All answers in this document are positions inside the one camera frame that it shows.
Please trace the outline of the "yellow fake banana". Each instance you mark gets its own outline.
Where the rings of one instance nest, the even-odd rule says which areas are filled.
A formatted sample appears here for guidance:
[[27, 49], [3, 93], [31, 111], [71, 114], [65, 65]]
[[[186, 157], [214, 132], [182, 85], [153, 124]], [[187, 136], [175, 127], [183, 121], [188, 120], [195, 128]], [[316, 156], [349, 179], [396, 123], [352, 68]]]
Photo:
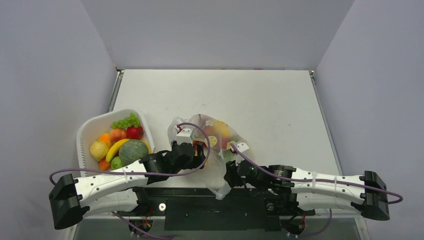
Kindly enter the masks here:
[[105, 161], [106, 162], [110, 162], [115, 155], [119, 152], [120, 148], [126, 143], [128, 142], [130, 139], [129, 138], [125, 138], [125, 139], [121, 139], [117, 142], [115, 142], [111, 148], [108, 150], [106, 156], [105, 156]]

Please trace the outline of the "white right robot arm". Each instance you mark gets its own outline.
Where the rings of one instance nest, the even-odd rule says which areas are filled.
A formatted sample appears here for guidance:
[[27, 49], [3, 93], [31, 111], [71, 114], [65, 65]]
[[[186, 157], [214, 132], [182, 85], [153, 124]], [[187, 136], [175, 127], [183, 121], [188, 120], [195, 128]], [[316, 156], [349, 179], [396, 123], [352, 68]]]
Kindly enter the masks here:
[[278, 196], [274, 206], [282, 216], [339, 209], [376, 221], [390, 219], [387, 186], [373, 171], [341, 176], [287, 165], [256, 167], [246, 160], [239, 164], [233, 160], [226, 163], [224, 179], [231, 188], [248, 184], [268, 196]]

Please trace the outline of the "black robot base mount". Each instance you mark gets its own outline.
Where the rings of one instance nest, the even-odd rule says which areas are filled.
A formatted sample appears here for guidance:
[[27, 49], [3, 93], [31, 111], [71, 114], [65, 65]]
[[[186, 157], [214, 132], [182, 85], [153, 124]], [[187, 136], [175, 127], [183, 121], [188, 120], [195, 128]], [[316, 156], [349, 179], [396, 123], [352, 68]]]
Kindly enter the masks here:
[[138, 187], [138, 206], [120, 211], [144, 221], [163, 217], [166, 231], [280, 231], [297, 225], [315, 210], [302, 210], [296, 194], [273, 195], [265, 190], [234, 188], [222, 200], [206, 188]]

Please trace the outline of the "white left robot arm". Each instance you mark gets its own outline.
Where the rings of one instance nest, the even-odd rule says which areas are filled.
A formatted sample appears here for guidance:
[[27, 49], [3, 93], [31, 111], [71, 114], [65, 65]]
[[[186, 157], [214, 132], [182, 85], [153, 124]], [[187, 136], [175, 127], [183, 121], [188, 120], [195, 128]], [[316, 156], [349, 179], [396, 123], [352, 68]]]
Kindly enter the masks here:
[[93, 170], [93, 176], [74, 177], [73, 169], [63, 169], [48, 195], [53, 226], [63, 230], [93, 213], [94, 202], [123, 190], [185, 176], [202, 169], [210, 156], [201, 143], [172, 143], [171, 150], [150, 153], [142, 159], [112, 171]]

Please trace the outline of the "clear printed plastic bag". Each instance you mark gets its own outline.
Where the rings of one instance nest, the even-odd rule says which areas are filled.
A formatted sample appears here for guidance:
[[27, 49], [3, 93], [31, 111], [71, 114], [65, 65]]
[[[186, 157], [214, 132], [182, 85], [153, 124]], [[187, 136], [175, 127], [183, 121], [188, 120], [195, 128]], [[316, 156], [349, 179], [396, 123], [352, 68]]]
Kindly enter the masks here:
[[236, 155], [232, 153], [232, 145], [246, 143], [233, 128], [227, 123], [205, 114], [195, 114], [189, 119], [175, 117], [168, 127], [168, 139], [172, 142], [177, 136], [177, 125], [192, 123], [201, 128], [206, 135], [211, 147], [204, 168], [186, 176], [192, 183], [208, 188], [217, 200], [223, 200], [231, 191], [228, 180], [224, 179], [227, 173], [226, 163], [234, 161]]

